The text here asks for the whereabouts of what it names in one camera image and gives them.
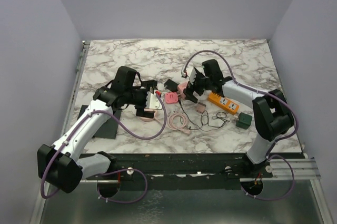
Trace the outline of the pink cube socket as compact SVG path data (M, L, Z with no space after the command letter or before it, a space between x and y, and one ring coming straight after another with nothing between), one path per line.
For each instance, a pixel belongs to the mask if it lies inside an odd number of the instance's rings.
M177 93L181 99L185 99L186 95L184 94L184 90L186 89L188 82L181 83L177 86Z

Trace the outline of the orange power strip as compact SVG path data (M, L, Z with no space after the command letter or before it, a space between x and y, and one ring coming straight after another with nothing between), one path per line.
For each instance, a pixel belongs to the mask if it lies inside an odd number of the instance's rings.
M237 114L239 105L232 100L211 92L207 100L231 115Z

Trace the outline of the pink round power hub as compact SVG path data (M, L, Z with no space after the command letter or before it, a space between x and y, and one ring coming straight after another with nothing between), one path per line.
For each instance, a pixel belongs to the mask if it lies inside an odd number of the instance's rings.
M157 111L156 110L149 110L149 112L153 115L152 118L140 116L139 119L144 121L144 122L158 121Z

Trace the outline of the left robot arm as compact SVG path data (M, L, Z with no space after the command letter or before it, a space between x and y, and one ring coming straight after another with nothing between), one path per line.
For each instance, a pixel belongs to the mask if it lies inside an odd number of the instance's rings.
M115 113L125 105L136 108L141 117L153 118L154 110L162 108L162 102L155 94L156 80L142 81L134 85L140 73L130 67L118 68L115 78L97 89L92 101L74 125L52 145L42 145L37 151L38 176L41 178L40 193L44 199L45 184L53 185L65 193L72 192L82 179L95 175L110 179L115 176L118 165L116 158L103 151L87 158L81 158L84 147L94 134L109 119L118 124Z

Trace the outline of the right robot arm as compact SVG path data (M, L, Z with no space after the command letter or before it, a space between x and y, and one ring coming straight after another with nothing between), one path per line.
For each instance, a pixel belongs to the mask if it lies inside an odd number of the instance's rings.
M183 91L187 100L197 103L194 93L201 96L204 91L212 91L221 98L238 101L253 110L257 136L245 154L247 161L242 163L242 171L247 177L254 177L261 171L260 164L266 160L272 145L295 124L282 91L256 90L239 83L233 74L224 77L215 59L202 63L203 73L195 67L188 73L186 68L183 66L181 76L189 80Z

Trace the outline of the coral pink square charger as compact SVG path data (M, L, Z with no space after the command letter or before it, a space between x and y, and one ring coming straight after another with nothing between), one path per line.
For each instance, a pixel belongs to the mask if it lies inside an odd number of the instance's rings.
M179 96L176 92L166 93L164 96L166 104L175 104L179 101Z

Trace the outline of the black power adapter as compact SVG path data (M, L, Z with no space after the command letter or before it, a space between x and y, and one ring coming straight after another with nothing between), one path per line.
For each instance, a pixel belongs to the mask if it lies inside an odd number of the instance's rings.
M164 87L169 90L170 92L177 92L178 91L178 84L176 82L174 82L171 79L168 79L165 83L164 83Z

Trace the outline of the dusty pink small charger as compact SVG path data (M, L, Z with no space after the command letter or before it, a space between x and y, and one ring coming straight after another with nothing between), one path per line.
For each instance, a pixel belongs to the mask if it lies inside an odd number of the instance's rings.
M206 104L201 103L201 102L198 102L197 105L196 105L195 110L196 110L198 113L202 114L202 113L206 110Z

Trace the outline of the black foam mat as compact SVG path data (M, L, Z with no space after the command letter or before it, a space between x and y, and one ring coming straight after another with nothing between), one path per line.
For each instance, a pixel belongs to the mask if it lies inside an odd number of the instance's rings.
M87 110L88 105L82 105L80 108L80 112L78 115L78 119L82 116L82 114ZM119 109L115 112L113 112L114 116L120 120L122 110ZM94 138L105 138L105 139L116 139L117 135L117 129L118 129L119 124L112 118L109 118L99 129L98 131L94 134Z

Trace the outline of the green cube socket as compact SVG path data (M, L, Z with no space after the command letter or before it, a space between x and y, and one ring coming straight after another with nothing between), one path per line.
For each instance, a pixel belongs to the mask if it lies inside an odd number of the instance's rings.
M235 121L235 126L247 130L252 123L252 116L246 113L240 113Z

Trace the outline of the black mounting base rail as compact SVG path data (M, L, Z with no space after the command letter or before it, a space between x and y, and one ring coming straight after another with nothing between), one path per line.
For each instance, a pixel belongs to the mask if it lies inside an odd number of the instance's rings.
M303 153L276 153L258 165L249 164L244 153L111 155L117 170L86 180L98 180L105 189L119 183L123 189L138 190L146 177L150 190L239 190L245 182L255 187L270 179L291 179L311 163Z

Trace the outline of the aluminium frame rail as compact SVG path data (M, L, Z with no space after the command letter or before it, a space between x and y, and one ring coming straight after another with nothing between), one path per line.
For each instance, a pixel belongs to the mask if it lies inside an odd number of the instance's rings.
M39 199L32 223L332 223L314 159L277 153L249 176L241 154L114 154L107 175Z

